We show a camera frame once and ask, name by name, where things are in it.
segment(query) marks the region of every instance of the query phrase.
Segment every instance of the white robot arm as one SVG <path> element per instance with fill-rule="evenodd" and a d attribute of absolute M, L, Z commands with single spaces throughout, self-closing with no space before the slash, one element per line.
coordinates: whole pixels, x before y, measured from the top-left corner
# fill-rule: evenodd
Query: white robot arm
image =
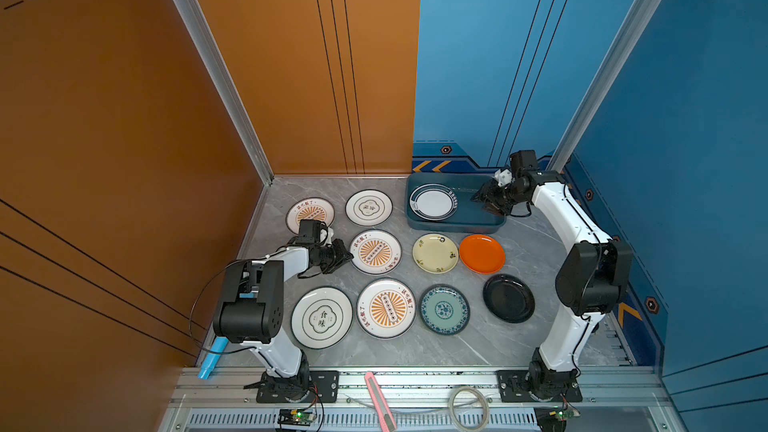
<path fill-rule="evenodd" d="M 301 349 L 282 329 L 283 283 L 294 275 L 330 274 L 352 259 L 333 231 L 317 220 L 302 220 L 299 234 L 274 254 L 233 262 L 226 268 L 214 332 L 250 348 L 266 372 L 258 384 L 297 400 L 310 387 L 309 365 Z M 320 271 L 305 275 L 312 267 Z"/>
<path fill-rule="evenodd" d="M 528 367 L 529 391 L 546 400 L 562 394 L 579 376 L 578 358 L 590 333 L 627 291 L 632 251 L 600 230 L 559 173 L 538 167 L 533 150 L 512 154 L 510 165 L 496 172 L 472 200 L 498 215 L 511 215 L 521 202 L 533 204 L 568 253 L 554 284 L 560 309 Z"/>

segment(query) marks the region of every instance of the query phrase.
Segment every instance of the black mounting plate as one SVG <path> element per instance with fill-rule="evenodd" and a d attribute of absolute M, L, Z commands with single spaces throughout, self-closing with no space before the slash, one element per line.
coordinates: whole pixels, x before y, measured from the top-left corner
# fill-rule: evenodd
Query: black mounting plate
<path fill-rule="evenodd" d="M 527 369 L 496 370 L 498 391 L 502 396 L 502 402 L 536 402 L 539 404 L 559 402 L 559 398 L 552 398 L 546 401 L 534 399 L 529 392 L 530 387 L 525 379 L 527 375 Z M 581 402 L 584 399 L 581 397 L 581 388 L 579 388 L 575 381 L 573 386 L 569 387 L 568 392 L 565 393 L 565 399 L 568 402 Z"/>
<path fill-rule="evenodd" d="M 312 385 L 317 386 L 317 394 L 324 404 L 332 404 L 333 402 L 336 402 L 336 396 L 339 389 L 339 371 L 311 370 L 310 386 Z M 292 394 L 282 394 L 278 390 L 275 390 L 271 385 L 262 384 L 259 386 L 259 391 L 256 393 L 256 402 L 259 404 L 303 404 L 305 402 L 309 404 L 314 400 L 313 393 L 306 394 L 300 401 L 293 399 L 293 397 L 300 393 L 301 390 L 295 390 Z"/>

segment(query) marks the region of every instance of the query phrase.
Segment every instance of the plate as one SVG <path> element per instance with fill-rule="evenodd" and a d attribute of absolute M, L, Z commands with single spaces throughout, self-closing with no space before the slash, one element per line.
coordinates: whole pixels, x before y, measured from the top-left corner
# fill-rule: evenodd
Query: plate
<path fill-rule="evenodd" d="M 366 230 L 350 243 L 352 264 L 370 275 L 386 274 L 400 263 L 402 247 L 394 235 L 383 230 Z"/>
<path fill-rule="evenodd" d="M 425 184 L 411 193 L 411 210 L 427 220 L 443 220 L 453 215 L 458 199 L 453 190 L 440 184 Z"/>
<path fill-rule="evenodd" d="M 293 337 L 304 347 L 330 347 L 350 330 L 352 303 L 338 288 L 316 288 L 299 299 L 290 324 Z"/>
<path fill-rule="evenodd" d="M 528 286 L 517 277 L 508 274 L 494 275 L 482 290 L 485 306 L 504 322 L 519 324 L 533 315 L 536 301 Z"/>
<path fill-rule="evenodd" d="M 413 245 L 413 260 L 422 270 L 444 274 L 458 264 L 458 249 L 445 235 L 422 235 Z"/>
<path fill-rule="evenodd" d="M 487 235 L 469 235 L 458 246 L 458 254 L 469 270 L 478 274 L 495 274 L 502 270 L 507 256 L 504 247 Z"/>
<path fill-rule="evenodd" d="M 405 284 L 380 278 L 360 292 L 357 320 L 373 337 L 397 337 L 413 324 L 415 302 L 411 289 Z"/>
<path fill-rule="evenodd" d="M 392 214 L 392 200 L 384 192 L 363 190 L 346 201 L 346 216 L 358 226 L 378 226 Z"/>
<path fill-rule="evenodd" d="M 314 219 L 324 222 L 326 226 L 333 223 L 336 211 L 330 202 L 324 198 L 312 197 L 299 200 L 288 211 L 286 225 L 294 234 L 299 233 L 299 220 Z"/>
<path fill-rule="evenodd" d="M 441 335 L 457 334 L 469 323 L 469 303 L 450 285 L 428 288 L 418 301 L 418 312 L 426 326 Z"/>

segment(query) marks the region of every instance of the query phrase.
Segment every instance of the blue tube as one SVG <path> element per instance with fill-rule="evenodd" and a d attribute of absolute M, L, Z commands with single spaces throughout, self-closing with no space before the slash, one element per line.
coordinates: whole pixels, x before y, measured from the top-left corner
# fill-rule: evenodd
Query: blue tube
<path fill-rule="evenodd" d="M 224 352 L 228 343 L 229 341 L 226 340 L 226 337 L 216 337 L 216 340 L 214 340 L 214 343 L 210 346 L 210 350 L 214 352 Z M 219 357 L 221 357 L 219 354 L 212 354 L 210 352 L 206 352 L 206 354 L 207 356 L 205 360 L 203 360 L 203 366 L 200 367 L 200 373 L 197 375 L 197 378 L 199 379 L 207 379 L 214 367 L 216 367 L 216 362 L 219 361 Z"/>

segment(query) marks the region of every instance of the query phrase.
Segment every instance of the white plate with orange sunburst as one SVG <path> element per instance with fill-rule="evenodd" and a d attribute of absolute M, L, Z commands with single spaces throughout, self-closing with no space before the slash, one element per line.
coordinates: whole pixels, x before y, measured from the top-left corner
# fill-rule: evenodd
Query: white plate with orange sunburst
<path fill-rule="evenodd" d="M 357 320 L 373 337 L 397 337 L 411 327 L 415 317 L 413 292 L 390 278 L 371 282 L 357 299 Z"/>
<path fill-rule="evenodd" d="M 286 216 L 286 225 L 294 234 L 299 233 L 300 220 L 319 220 L 326 226 L 333 223 L 336 216 L 336 210 L 330 202 L 320 197 L 304 198 L 299 200 L 288 211 Z"/>
<path fill-rule="evenodd" d="M 370 275 L 390 272 L 402 257 L 402 247 L 395 236 L 374 228 L 352 239 L 350 252 L 354 255 L 352 265 Z"/>

